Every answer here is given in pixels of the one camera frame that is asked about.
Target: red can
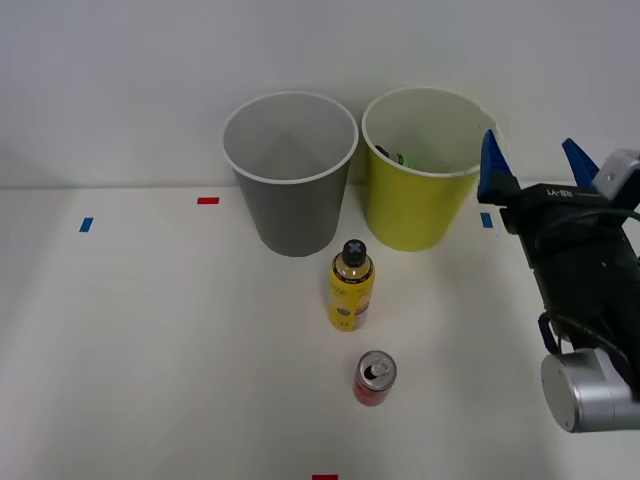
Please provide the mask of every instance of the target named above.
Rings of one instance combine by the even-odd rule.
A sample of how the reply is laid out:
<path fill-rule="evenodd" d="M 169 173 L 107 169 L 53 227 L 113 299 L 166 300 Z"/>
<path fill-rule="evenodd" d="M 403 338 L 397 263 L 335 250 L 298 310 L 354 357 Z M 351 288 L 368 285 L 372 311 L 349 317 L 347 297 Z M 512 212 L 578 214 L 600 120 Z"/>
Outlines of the red can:
<path fill-rule="evenodd" d="M 391 355 L 380 350 L 371 350 L 358 362 L 353 393 L 363 405 L 380 405 L 387 398 L 397 375 L 398 368 Z"/>

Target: black bottle cap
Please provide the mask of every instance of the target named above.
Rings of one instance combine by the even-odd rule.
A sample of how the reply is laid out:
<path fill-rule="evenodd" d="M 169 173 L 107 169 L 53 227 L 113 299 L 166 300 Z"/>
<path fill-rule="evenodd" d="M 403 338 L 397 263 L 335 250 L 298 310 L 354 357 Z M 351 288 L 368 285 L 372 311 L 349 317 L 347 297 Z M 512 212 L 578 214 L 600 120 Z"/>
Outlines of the black bottle cap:
<path fill-rule="evenodd" d="M 367 247 L 360 240 L 349 240 L 342 249 L 342 261 L 349 267 L 361 267 L 367 261 Z"/>

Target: gray paper cup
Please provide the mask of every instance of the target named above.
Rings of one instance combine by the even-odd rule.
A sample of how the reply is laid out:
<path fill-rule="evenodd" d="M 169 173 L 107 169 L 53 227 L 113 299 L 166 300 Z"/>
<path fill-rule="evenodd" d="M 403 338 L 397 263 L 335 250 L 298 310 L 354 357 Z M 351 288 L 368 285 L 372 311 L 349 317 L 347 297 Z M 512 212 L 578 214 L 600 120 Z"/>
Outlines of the gray paper cup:
<path fill-rule="evenodd" d="M 353 115 L 314 93 L 265 95 L 229 117 L 225 155 L 267 247 L 304 257 L 327 246 L 357 143 Z"/>

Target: can tab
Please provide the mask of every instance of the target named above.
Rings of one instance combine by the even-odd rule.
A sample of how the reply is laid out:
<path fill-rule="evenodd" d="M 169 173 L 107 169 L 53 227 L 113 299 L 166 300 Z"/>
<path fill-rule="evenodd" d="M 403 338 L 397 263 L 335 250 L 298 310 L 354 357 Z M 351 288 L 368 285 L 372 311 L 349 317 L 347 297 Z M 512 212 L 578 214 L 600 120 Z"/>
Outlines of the can tab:
<path fill-rule="evenodd" d="M 364 371 L 364 376 L 367 378 L 367 380 L 373 380 L 376 377 L 388 373 L 389 370 L 389 364 L 384 360 L 380 360 L 379 362 L 376 362 L 370 367 L 366 368 Z"/>

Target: white wall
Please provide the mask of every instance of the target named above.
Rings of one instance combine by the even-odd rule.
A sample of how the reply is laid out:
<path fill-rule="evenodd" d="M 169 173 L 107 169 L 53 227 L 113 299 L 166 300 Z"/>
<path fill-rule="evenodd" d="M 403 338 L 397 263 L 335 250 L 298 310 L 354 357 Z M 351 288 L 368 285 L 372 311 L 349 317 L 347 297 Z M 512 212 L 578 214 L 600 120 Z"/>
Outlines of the white wall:
<path fill-rule="evenodd" d="M 227 114 L 302 88 L 358 116 L 403 84 L 497 118 L 520 175 L 639 147 L 637 0 L 0 0 L 0 186 L 233 181 Z"/>

